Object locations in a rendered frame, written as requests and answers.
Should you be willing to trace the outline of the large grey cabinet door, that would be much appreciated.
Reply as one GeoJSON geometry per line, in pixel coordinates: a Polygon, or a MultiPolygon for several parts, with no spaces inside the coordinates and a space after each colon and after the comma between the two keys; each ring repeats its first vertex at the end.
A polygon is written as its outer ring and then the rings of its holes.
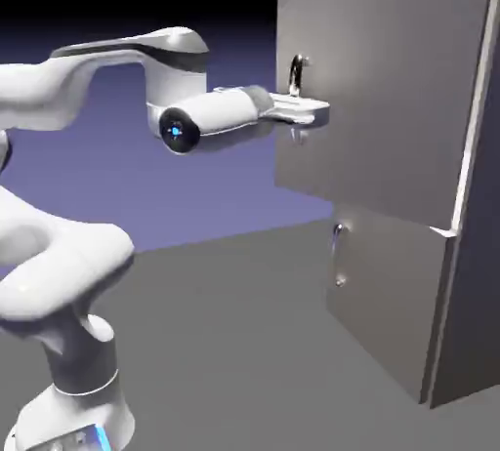
{"type": "Polygon", "coordinates": [[[302,93],[324,125],[279,132],[279,185],[456,227],[457,190],[490,0],[278,0],[276,77],[310,61],[302,93]]]}

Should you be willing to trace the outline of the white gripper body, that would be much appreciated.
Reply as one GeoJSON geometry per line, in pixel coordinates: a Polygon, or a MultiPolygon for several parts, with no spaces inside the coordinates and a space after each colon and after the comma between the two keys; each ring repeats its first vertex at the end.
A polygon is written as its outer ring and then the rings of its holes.
{"type": "Polygon", "coordinates": [[[271,93],[273,106],[262,114],[263,120],[299,128],[317,128],[330,118],[330,104],[310,98],[271,93]]]}

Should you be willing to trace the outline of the grey cabinet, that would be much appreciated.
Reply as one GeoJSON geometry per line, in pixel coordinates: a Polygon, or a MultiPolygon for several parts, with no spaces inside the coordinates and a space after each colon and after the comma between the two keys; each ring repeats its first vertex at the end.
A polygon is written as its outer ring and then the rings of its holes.
{"type": "MultiPolygon", "coordinates": [[[[333,213],[340,204],[366,209],[323,200],[333,213]]],[[[456,240],[435,321],[434,363],[421,403],[431,408],[500,386],[500,0],[489,4],[456,209],[456,227],[450,229],[456,240]]]]}

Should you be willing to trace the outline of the curved silver door handle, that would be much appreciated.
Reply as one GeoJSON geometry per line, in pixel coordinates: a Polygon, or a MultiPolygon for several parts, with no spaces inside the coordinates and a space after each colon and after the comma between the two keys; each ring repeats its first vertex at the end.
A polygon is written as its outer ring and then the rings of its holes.
{"type": "MultiPolygon", "coordinates": [[[[309,64],[309,58],[302,54],[297,54],[292,59],[288,76],[288,94],[291,97],[300,96],[302,90],[303,69],[309,64]]],[[[294,144],[302,144],[306,134],[298,128],[292,128],[291,137],[294,144]]]]}

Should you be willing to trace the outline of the small grey cabinet door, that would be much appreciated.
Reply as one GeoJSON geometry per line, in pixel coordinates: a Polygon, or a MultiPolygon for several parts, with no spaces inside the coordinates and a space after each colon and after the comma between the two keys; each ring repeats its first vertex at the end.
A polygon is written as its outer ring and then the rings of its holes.
{"type": "Polygon", "coordinates": [[[435,321],[456,234],[338,205],[332,225],[345,224],[333,284],[330,250],[326,304],[330,313],[417,402],[427,398],[435,357],[435,321]]]}

